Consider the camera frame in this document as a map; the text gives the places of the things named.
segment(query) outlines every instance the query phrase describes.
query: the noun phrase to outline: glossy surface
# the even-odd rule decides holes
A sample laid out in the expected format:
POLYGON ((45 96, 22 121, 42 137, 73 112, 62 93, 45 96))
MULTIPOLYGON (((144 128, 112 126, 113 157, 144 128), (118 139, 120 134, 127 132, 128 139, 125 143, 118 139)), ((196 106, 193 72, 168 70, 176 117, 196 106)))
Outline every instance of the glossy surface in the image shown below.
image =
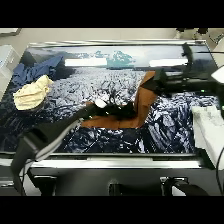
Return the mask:
MULTIPOLYGON (((207 46, 191 46, 192 52, 208 51, 207 46)), ((25 66, 62 55, 52 80, 52 91, 42 108, 33 112, 16 110, 12 93, 19 88, 10 82, 0 103, 0 151, 15 152, 18 136, 33 125, 55 122, 71 116, 87 101, 108 99, 115 91, 116 104, 134 100, 145 72, 153 70, 150 60, 184 59, 178 45, 72 46, 27 48, 21 59, 25 66), (66 59, 106 58, 101 67, 65 66, 66 59)), ((217 66, 210 54, 193 53, 195 72, 212 73, 217 66)), ((179 68, 166 67, 174 75, 179 68)), ((57 152, 72 153, 194 153, 191 106, 218 105, 213 96, 195 93, 175 94, 171 99, 158 97, 145 124, 138 129, 107 130, 79 128, 64 139, 57 152)))

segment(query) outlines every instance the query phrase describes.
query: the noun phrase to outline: brown cloth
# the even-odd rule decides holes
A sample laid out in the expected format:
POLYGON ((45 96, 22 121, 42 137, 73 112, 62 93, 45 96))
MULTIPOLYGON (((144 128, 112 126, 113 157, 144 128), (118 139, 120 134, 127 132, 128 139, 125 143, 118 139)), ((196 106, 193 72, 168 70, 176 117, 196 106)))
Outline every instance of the brown cloth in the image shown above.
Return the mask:
POLYGON ((107 117, 95 116, 91 120, 82 122, 82 127, 99 127, 117 130, 119 128, 139 128, 148 116, 150 106, 156 100, 157 95, 151 91, 140 87, 143 83, 152 78, 155 71, 149 71, 145 74, 142 82, 138 87, 135 97, 134 109, 137 116, 132 119, 118 121, 116 116, 108 115, 107 117))

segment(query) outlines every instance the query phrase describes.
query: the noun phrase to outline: brown fabric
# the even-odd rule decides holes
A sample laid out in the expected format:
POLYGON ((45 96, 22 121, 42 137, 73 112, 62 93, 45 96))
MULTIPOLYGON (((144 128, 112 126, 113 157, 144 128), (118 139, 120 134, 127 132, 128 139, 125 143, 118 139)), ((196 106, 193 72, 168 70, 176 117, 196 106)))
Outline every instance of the brown fabric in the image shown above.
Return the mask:
POLYGON ((145 74, 142 82, 138 87, 135 97, 134 109, 137 116, 132 119, 118 121, 116 116, 109 115, 107 117, 95 116, 91 120, 82 122, 82 127, 99 127, 117 130, 119 128, 139 128, 148 116, 150 106, 156 100, 157 95, 151 90, 140 87, 143 83, 154 76, 154 71, 149 71, 145 74))

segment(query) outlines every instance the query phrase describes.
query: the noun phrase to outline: yellow cloth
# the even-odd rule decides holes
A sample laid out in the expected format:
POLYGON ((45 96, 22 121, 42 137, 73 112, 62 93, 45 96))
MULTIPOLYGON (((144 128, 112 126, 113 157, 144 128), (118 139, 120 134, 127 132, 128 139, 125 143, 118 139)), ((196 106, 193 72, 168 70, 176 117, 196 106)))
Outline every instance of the yellow cloth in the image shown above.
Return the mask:
POLYGON ((36 82, 26 84, 13 93, 14 103, 18 110, 29 110, 41 104, 50 91, 48 87, 53 81, 47 75, 41 76, 36 82))

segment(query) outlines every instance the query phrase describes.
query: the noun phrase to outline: white wall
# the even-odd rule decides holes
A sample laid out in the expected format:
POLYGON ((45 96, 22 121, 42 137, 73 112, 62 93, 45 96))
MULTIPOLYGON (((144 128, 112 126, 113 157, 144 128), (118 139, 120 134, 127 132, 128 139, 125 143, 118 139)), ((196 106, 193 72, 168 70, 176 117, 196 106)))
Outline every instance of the white wall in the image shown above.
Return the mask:
POLYGON ((0 34, 16 32, 18 29, 19 28, 0 28, 0 34))

